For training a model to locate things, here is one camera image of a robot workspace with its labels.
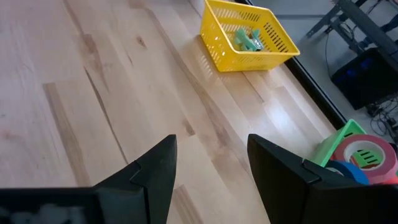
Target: wood grain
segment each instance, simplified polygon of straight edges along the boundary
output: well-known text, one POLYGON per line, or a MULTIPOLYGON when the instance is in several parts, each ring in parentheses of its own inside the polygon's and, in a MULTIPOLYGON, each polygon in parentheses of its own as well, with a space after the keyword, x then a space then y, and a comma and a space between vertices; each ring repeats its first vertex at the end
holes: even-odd
POLYGON ((177 134, 168 223, 268 223, 246 141, 333 127, 284 66, 217 71, 202 0, 0 2, 1 187, 95 185, 177 134))

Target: green toy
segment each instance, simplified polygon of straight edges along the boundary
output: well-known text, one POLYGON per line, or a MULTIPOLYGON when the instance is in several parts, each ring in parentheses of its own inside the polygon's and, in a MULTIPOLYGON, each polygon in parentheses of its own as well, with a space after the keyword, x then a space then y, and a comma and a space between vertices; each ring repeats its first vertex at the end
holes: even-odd
POLYGON ((251 36, 246 35, 244 29, 239 28, 235 32, 234 42, 242 51, 260 51, 264 48, 259 39, 260 30, 252 30, 251 36))

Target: red tape roll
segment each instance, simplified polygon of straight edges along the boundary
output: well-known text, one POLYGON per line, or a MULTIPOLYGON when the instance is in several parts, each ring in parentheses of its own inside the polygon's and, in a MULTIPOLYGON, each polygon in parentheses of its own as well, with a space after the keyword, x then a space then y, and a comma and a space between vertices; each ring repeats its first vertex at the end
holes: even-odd
POLYGON ((385 182, 396 175, 398 169, 397 157, 392 146, 385 140, 368 134, 355 134, 344 139, 336 148, 335 159, 349 162, 354 152, 360 149, 371 150, 379 154, 382 162, 370 169, 362 169, 370 184, 385 182))

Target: black object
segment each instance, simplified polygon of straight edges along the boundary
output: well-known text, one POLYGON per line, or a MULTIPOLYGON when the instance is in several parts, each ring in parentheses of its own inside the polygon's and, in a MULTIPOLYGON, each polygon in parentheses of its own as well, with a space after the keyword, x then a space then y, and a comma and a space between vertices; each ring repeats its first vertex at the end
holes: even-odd
POLYGON ((394 94, 398 90, 397 71, 397 62, 373 48, 341 67, 331 80, 358 110, 394 94))
POLYGON ((396 185, 361 185, 255 134, 248 155, 272 224, 398 223, 396 185))
POLYGON ((0 223, 166 223, 177 165, 167 136, 94 187, 0 190, 0 223))

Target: black metal frame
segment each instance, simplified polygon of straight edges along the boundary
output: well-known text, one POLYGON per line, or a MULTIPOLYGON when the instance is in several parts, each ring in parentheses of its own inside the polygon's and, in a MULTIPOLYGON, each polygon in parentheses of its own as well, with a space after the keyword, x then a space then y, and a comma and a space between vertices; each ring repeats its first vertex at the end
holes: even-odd
MULTIPOLYGON (((235 0, 241 4, 254 5, 251 0, 235 0)), ((347 120, 339 112, 337 107, 325 94, 325 92, 318 86, 315 80, 303 67, 303 65, 295 58, 292 57, 285 62, 287 68, 292 72, 298 82, 304 87, 305 91, 310 95, 312 100, 321 109, 322 113, 328 118, 330 123, 336 128, 340 129, 345 125, 347 120)))

